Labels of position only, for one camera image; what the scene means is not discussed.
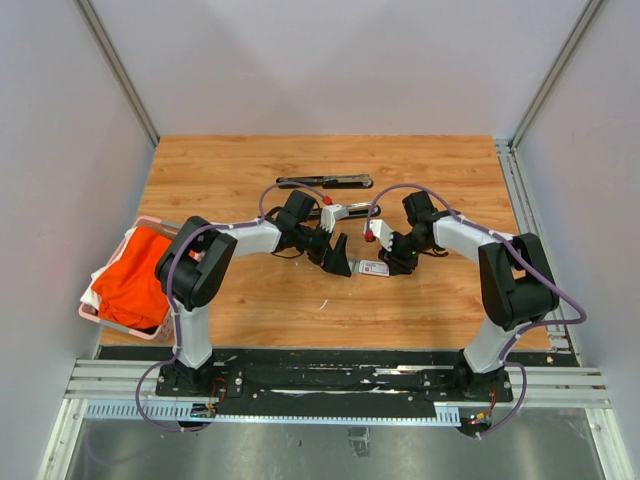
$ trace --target wooden table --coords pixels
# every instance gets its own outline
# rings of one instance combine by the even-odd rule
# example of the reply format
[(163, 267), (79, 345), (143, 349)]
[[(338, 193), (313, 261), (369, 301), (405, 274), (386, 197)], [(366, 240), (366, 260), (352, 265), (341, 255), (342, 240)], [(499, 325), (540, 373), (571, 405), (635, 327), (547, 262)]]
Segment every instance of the wooden table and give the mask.
[[(281, 136), (163, 137), (141, 215), (183, 222), (191, 215), (233, 222), (258, 214), (258, 197), (280, 176), (370, 173), (371, 190), (329, 190), (336, 202), (371, 200), (399, 182), (433, 188), (454, 208), (496, 230), (516, 232), (502, 172), (490, 137)], [(287, 190), (274, 190), (268, 210)], [(381, 200), (382, 218), (410, 227), (400, 189)], [(349, 257), (377, 259), (379, 245), (362, 237), (364, 220), (341, 221)], [(254, 255), (232, 262), (211, 304), (214, 345), (376, 348), (462, 348), (484, 318), (478, 268), (451, 254), (420, 257), (411, 276), (338, 277), (306, 256), (284, 260)], [(103, 344), (142, 343), (105, 329)], [(518, 348), (547, 349), (544, 329)]]

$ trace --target red wire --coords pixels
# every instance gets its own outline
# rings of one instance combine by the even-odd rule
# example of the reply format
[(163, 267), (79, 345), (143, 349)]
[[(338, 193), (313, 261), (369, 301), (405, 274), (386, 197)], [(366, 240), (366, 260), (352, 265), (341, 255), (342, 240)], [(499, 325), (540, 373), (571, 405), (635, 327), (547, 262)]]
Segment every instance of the red wire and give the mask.
[[(491, 415), (491, 413), (493, 412), (493, 409), (496, 406), (496, 403), (498, 403), (498, 395), (496, 393), (496, 389), (493, 387), (489, 387), (489, 396), (491, 398), (491, 405), (489, 406), (489, 410), (485, 410), (484, 412), (481, 412), (482, 415), (484, 415), (485, 417), (488, 417), (489, 415)], [(471, 422), (472, 425), (475, 425), (477, 422), (477, 420), (473, 420)]]
[(227, 381), (222, 377), (218, 377), (213, 381), (213, 388), (211, 389), (211, 395), (209, 397), (209, 404), (213, 403), (213, 397), (216, 396), (216, 386), (217, 386), (218, 382), (222, 382), (224, 384), (224, 391), (222, 392), (222, 395), (220, 396), (220, 401), (218, 401), (218, 405), (220, 405), (222, 402), (224, 402), (224, 399), (227, 396)]

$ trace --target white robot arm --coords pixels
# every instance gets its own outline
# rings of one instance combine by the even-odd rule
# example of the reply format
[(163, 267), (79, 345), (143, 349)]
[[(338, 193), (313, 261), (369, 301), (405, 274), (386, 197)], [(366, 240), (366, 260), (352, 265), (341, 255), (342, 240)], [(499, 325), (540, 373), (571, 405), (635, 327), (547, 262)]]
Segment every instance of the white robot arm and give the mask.
[[(173, 272), (177, 309), (172, 310), (172, 316), (174, 330), (180, 332), (174, 353), (180, 363), (197, 370), (211, 357), (209, 302), (218, 292), (232, 258), (294, 247), (301, 253), (306, 251), (309, 259), (326, 272), (351, 276), (345, 252), (347, 236), (341, 234), (335, 246), (330, 245), (336, 222), (348, 216), (347, 208), (336, 204), (324, 207), (320, 223), (314, 229), (301, 225), (309, 218), (314, 204), (313, 197), (294, 191), (275, 218), (256, 219), (241, 227), (209, 223), (200, 217), (187, 220), (156, 268), (156, 278), (166, 293), (171, 264), (178, 250), (197, 230), (215, 226), (190, 242)], [(191, 256), (192, 252), (201, 255), (199, 261)]]
[[(513, 269), (521, 269), (506, 247), (491, 235), (438, 212), (429, 195), (417, 192), (403, 200), (412, 231), (402, 235), (384, 220), (371, 220), (369, 227), (382, 249), (379, 258), (389, 265), (391, 275), (411, 274), (420, 253), (449, 249), (480, 267), (482, 301), (486, 317), (473, 341), (462, 351), (460, 368), (465, 370), (461, 388), (471, 387), (476, 379), (489, 377), (503, 367), (517, 331), (523, 325), (542, 320), (558, 306), (559, 298), (526, 273), (515, 278)], [(538, 237), (533, 234), (500, 233), (525, 259), (548, 280), (551, 270)]]

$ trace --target orange cloth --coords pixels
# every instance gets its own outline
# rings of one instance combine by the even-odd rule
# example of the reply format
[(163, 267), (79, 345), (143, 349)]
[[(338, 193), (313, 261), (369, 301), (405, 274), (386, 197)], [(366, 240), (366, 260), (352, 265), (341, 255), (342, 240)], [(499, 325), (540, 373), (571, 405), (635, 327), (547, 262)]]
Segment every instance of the orange cloth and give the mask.
[(170, 244), (170, 239), (150, 228), (136, 228), (120, 260), (91, 287), (102, 298), (100, 318), (136, 330), (162, 324), (169, 304), (154, 272)]

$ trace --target plastic basket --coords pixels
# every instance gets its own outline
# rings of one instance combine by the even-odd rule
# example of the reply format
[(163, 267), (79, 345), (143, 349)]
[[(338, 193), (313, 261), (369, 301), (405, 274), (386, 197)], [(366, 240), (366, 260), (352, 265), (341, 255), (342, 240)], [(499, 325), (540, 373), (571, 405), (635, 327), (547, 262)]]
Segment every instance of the plastic basket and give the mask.
[[(162, 220), (155, 217), (139, 217), (133, 224), (133, 226), (150, 228), (167, 238), (173, 238), (176, 236), (176, 233), (178, 233), (177, 228), (165, 225), (162, 223)], [(107, 266), (111, 265), (116, 256), (122, 251), (122, 249), (124, 248), (124, 243), (125, 241), (123, 239), (116, 251), (113, 252), (113, 255), (111, 255)], [(128, 333), (129, 335), (133, 335), (144, 340), (154, 340), (159, 343), (165, 343), (169, 339), (169, 336), (173, 331), (173, 321), (171, 319), (170, 309), (167, 310), (167, 315), (164, 317), (164, 321), (162, 322), (162, 324), (153, 333), (141, 332), (140, 330), (125, 327), (110, 320), (100, 318), (97, 316), (98, 312), (96, 311), (96, 309), (91, 305), (87, 305), (85, 303), (80, 304), (78, 313), (82, 318), (86, 318), (87, 320), (91, 320), (92, 322), (99, 323), (100, 325), (104, 325), (106, 327)]]

